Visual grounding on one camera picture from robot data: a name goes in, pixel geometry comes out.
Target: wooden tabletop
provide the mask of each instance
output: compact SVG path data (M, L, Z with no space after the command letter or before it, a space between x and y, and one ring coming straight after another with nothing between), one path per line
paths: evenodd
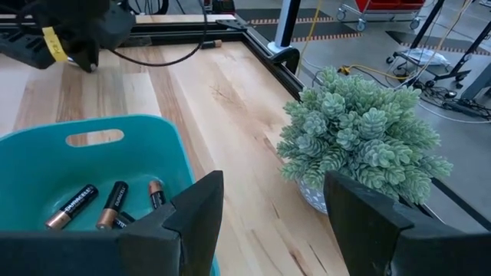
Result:
M227 16L209 16L210 20ZM201 21L198 15L142 21ZM119 49L142 61L173 61L195 45ZM216 254L222 275L332 275L348 272L328 218L285 181L275 154L282 107L293 100L240 42L198 51L171 67L141 67L101 52L87 74L69 64L38 71L0 55L0 136L45 123L130 113L172 120L196 178L225 176Z

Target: succulent plant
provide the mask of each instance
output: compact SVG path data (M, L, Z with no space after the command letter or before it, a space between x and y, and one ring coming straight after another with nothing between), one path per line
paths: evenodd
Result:
M333 67L320 78L318 89L305 88L301 102L285 106L292 123L277 146L287 159L282 175L321 189L325 172L336 170L391 198L424 203L430 178L448 176L452 164L426 154L440 139L414 115L421 91L379 87Z

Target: battery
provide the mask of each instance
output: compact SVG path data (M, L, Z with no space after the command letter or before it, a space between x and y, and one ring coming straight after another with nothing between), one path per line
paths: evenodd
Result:
M129 215L126 212L121 212L117 214L116 218L114 219L113 228L122 229L127 227L129 224L131 224L134 221L135 219L131 215Z
M153 209L166 204L166 196L163 193L162 184L158 180L152 180L148 184L148 192Z
M201 45L201 49L211 49L211 48L220 48L222 47L222 41L217 39L214 41L205 41Z
M126 194L128 193L128 184L123 181L114 183L113 189L107 197L106 205L102 210L101 216L95 225L99 230L112 229L113 221L117 213L121 210Z
M49 220L44 224L46 228L60 230L65 227L78 213L80 213L93 199L99 191L96 187L89 184L78 191L70 200L67 201Z

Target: teal plastic basket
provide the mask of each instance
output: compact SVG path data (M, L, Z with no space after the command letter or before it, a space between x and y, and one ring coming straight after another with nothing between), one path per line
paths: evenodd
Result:
M103 130L119 130L123 137L90 146L67 142L69 136ZM46 231L44 222L87 184L95 185L99 196L64 231L97 231L117 180L129 185L123 210L136 219L152 212L151 179L164 183L168 199L195 182L176 127L147 115L56 123L4 136L0 179L0 231L9 232ZM210 275L219 276L216 259Z

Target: white cable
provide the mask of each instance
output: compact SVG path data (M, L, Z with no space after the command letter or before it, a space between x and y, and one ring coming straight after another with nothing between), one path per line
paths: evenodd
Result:
M458 120L458 119L453 119L453 118L450 118L450 117L446 117L444 115L441 115L441 114L438 114L436 113L435 111L429 109L428 107L425 107L423 104L419 103L418 104L420 107L424 108L426 111L432 113L433 115L437 115L438 117L440 118L443 118L443 119L446 119L446 120L451 120L453 122L457 122L457 123L491 123L491 121L465 121L465 120Z

